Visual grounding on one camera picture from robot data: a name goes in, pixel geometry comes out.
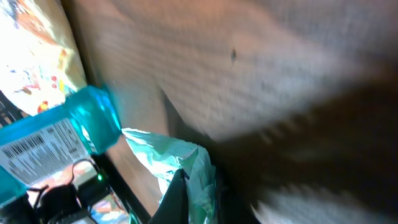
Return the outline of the blue mouthwash bottle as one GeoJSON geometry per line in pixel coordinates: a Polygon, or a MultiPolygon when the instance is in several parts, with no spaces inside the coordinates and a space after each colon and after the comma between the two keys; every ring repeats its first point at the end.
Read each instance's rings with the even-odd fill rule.
{"type": "Polygon", "coordinates": [[[64,104],[1,128],[1,205],[80,159],[117,143],[121,125],[109,94],[87,86],[64,104]]]}

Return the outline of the light green tissue pack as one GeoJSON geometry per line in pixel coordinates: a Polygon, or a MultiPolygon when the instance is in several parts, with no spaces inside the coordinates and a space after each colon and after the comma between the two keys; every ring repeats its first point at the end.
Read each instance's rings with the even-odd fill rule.
{"type": "Polygon", "coordinates": [[[162,194],[176,171],[185,171],[189,223],[216,223],[216,167],[204,147],[138,129],[124,128],[122,133],[139,162],[157,177],[162,194]]]}

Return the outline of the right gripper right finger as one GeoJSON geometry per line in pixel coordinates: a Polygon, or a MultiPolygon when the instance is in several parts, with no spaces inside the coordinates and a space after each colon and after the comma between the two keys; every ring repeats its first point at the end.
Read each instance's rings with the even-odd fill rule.
{"type": "Polygon", "coordinates": [[[397,222],[397,75],[261,85],[214,154],[262,220],[397,222]]]}

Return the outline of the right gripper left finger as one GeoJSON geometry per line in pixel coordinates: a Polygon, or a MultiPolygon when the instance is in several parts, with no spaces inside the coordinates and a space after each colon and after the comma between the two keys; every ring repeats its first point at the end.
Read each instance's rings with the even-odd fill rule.
{"type": "Polygon", "coordinates": [[[179,169],[148,224],[188,224],[188,196],[185,171],[179,169]]]}

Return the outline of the yellow snack bag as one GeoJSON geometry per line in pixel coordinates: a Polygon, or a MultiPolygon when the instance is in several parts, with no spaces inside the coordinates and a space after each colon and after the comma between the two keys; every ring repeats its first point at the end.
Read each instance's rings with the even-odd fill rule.
{"type": "Polygon", "coordinates": [[[86,75],[60,1],[1,1],[1,91],[28,115],[64,104],[86,75]]]}

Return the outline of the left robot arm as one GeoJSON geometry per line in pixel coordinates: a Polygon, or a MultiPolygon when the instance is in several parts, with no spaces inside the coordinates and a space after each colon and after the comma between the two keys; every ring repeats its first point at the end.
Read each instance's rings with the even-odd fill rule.
{"type": "Polygon", "coordinates": [[[1,206],[2,224],[95,224],[92,210],[95,204],[111,193],[108,175],[90,159],[89,162],[95,175],[75,185],[75,177],[63,185],[50,188],[30,188],[28,192],[36,192],[33,203],[29,202],[29,194],[1,206]]]}

